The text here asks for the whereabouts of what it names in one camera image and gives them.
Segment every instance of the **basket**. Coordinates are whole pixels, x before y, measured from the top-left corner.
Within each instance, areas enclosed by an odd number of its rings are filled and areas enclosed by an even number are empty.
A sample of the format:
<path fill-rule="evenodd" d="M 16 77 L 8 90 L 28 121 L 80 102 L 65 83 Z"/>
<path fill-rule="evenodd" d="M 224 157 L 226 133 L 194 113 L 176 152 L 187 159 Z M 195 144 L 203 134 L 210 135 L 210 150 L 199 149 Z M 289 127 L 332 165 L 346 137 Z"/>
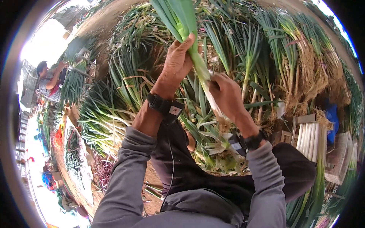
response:
<path fill-rule="evenodd" d="M 349 167 L 353 142 L 350 132 L 336 135 L 335 149 L 326 156 L 324 177 L 327 181 L 341 185 Z"/>

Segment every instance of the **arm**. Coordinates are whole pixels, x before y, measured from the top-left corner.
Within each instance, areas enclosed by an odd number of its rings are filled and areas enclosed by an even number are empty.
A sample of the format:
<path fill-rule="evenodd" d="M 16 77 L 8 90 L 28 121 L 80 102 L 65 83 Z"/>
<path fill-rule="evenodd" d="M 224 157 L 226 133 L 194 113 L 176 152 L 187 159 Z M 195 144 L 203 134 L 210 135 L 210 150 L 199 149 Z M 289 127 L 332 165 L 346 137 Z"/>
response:
<path fill-rule="evenodd" d="M 214 74 L 211 80 L 209 90 L 216 103 L 236 124 L 242 136 L 257 135 L 259 130 L 243 105 L 239 85 L 225 74 Z M 256 191 L 251 200 L 247 228 L 286 226 L 284 177 L 271 149 L 271 144 L 262 140 L 259 148 L 246 156 Z"/>
<path fill-rule="evenodd" d="M 53 78 L 51 81 L 47 82 L 46 89 L 53 89 L 56 86 L 59 74 L 66 65 L 67 64 L 65 64 L 63 61 L 60 61 L 58 66 L 52 70 Z"/>
<path fill-rule="evenodd" d="M 180 82 L 191 70 L 191 59 L 185 53 L 194 40 L 195 37 L 190 37 L 182 44 L 174 42 L 169 48 L 164 69 L 151 90 L 152 94 L 173 99 Z M 93 228 L 131 227 L 142 219 L 143 179 L 151 150 L 157 143 L 161 121 L 162 115 L 149 108 L 145 101 L 132 126 L 126 129 L 118 162 L 113 167 L 108 190 L 96 210 Z"/>

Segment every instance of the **left hand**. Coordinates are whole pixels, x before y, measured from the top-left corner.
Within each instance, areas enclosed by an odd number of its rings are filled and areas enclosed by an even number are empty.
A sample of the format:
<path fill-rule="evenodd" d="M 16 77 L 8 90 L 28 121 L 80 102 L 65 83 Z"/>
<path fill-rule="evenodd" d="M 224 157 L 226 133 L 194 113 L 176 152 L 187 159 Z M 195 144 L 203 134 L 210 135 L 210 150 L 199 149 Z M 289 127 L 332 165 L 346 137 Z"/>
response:
<path fill-rule="evenodd" d="M 151 90 L 152 94 L 157 94 L 167 100 L 174 99 L 174 94 L 181 81 L 193 66 L 193 62 L 187 51 L 194 44 L 194 41 L 195 35 L 190 33 L 183 43 L 175 40 L 169 47 L 164 69 Z"/>

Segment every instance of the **gray sleeve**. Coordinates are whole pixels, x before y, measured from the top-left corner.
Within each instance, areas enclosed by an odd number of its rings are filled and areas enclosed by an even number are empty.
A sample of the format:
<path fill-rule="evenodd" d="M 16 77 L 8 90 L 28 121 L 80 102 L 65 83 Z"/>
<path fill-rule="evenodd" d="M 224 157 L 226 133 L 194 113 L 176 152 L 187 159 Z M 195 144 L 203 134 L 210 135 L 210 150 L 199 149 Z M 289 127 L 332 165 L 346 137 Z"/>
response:
<path fill-rule="evenodd" d="M 255 183 L 247 228 L 286 227 L 284 177 L 269 142 L 247 154 Z"/>
<path fill-rule="evenodd" d="M 127 127 L 108 190 L 96 210 L 92 227 L 132 227 L 140 221 L 143 179 L 156 138 Z"/>

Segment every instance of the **wrist strap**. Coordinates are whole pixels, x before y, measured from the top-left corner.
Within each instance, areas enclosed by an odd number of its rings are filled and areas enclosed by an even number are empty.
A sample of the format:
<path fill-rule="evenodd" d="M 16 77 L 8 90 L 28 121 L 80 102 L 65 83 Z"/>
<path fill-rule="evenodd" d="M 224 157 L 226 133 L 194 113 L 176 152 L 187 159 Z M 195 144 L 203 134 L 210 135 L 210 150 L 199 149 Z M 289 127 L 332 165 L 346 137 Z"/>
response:
<path fill-rule="evenodd" d="M 149 93 L 147 95 L 147 101 L 149 102 L 148 106 L 150 108 L 162 113 L 164 118 L 163 122 L 167 125 L 174 123 L 185 108 L 185 104 L 175 100 L 165 100 L 157 94 Z"/>

